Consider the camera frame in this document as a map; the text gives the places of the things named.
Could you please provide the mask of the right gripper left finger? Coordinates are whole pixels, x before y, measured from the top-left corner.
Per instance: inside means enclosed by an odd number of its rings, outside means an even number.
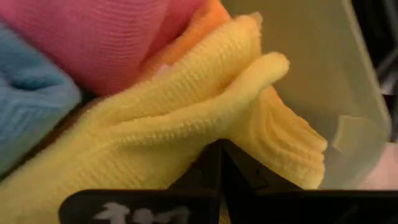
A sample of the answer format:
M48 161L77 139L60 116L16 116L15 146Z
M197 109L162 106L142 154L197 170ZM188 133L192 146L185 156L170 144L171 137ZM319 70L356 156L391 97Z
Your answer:
M216 141L207 145L189 169L169 189L212 189L221 187L222 147Z

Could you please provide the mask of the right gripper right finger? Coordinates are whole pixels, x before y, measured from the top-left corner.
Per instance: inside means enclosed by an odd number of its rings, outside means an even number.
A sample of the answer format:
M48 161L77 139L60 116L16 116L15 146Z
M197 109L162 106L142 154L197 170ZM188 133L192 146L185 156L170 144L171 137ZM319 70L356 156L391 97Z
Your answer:
M281 196L300 187L255 160L231 141L222 141L222 188L232 224L298 224L294 202Z

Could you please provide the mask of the yellow microfiber towel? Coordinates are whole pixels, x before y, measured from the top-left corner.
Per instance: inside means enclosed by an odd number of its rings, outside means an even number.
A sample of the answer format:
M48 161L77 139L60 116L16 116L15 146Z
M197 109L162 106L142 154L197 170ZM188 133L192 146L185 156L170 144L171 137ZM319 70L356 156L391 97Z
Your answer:
M261 25L259 13L230 20L155 77L84 112L0 182L0 224L59 224L60 204L85 189L165 189L218 139L316 189L327 142L273 89L290 63L261 52Z

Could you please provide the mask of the orange microfiber towel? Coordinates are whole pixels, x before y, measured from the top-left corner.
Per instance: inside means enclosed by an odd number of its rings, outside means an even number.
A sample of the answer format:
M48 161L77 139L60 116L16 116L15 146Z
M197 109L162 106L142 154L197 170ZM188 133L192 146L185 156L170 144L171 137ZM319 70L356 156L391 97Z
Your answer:
M209 33L230 19L230 15L219 0L206 0L194 13L185 31L171 44L146 60L138 70L138 75L152 76L162 65L173 64Z

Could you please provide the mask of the yellow-green plastic bin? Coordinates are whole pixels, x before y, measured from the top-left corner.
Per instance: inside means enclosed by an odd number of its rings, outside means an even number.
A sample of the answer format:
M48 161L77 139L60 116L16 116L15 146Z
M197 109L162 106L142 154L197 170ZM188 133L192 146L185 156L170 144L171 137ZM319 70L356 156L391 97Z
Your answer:
M290 60L279 96L328 141L323 189L355 189L376 166L391 121L350 0L222 0L262 14L262 48Z

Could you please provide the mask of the pink microfiber towel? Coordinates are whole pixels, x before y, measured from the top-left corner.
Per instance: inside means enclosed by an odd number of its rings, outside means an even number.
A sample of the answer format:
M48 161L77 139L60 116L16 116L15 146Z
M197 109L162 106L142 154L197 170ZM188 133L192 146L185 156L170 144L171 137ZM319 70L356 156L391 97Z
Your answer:
M0 0L0 19L77 84L110 95L176 39L204 0Z

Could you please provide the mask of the blue microfiber towel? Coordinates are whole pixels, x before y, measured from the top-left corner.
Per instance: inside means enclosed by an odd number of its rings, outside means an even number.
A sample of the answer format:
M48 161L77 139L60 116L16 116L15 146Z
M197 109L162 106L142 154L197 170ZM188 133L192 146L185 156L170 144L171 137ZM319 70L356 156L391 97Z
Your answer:
M63 70L0 22L0 176L80 101Z

